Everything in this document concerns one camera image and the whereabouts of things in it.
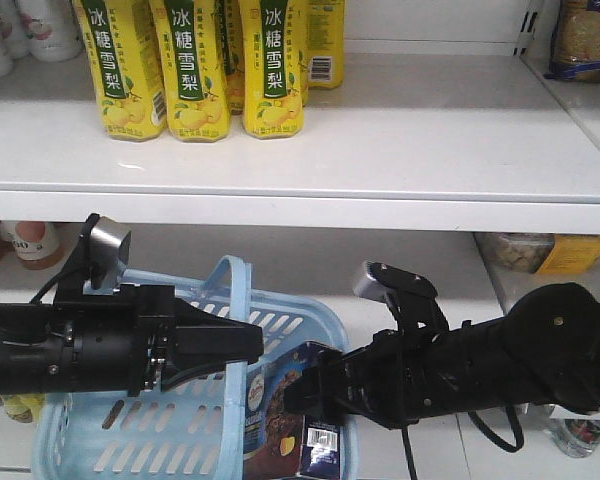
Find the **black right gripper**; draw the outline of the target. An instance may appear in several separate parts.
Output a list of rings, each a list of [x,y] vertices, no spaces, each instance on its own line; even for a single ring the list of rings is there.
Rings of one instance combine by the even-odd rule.
[[[382,330],[345,353],[324,350],[284,389],[284,411],[306,416],[363,416],[388,429],[440,415],[440,400],[426,380],[425,355],[436,334]],[[339,370],[339,374],[326,370]]]

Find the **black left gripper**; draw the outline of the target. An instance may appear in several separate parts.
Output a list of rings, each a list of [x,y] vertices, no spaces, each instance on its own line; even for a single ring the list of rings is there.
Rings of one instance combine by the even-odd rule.
[[[57,372],[49,375],[53,393],[136,396],[156,386],[159,372],[166,393],[224,372],[228,363],[253,364],[263,355],[259,326],[175,299],[175,288],[167,285],[124,285],[114,295],[58,304],[53,331],[60,336],[53,355]]]

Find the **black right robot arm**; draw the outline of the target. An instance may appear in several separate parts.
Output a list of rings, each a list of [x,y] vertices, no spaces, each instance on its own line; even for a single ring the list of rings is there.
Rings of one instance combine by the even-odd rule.
[[[356,295],[396,327],[348,353],[325,351],[284,391],[284,408],[399,429],[425,418],[524,403],[600,410],[600,302],[574,283],[540,287],[497,319],[451,329],[424,276],[365,263]]]

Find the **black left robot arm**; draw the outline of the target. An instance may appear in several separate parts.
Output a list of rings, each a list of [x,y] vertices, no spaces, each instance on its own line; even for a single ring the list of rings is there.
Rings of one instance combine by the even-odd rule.
[[[171,285],[0,303],[0,395],[166,392],[263,351],[260,327],[194,307]]]

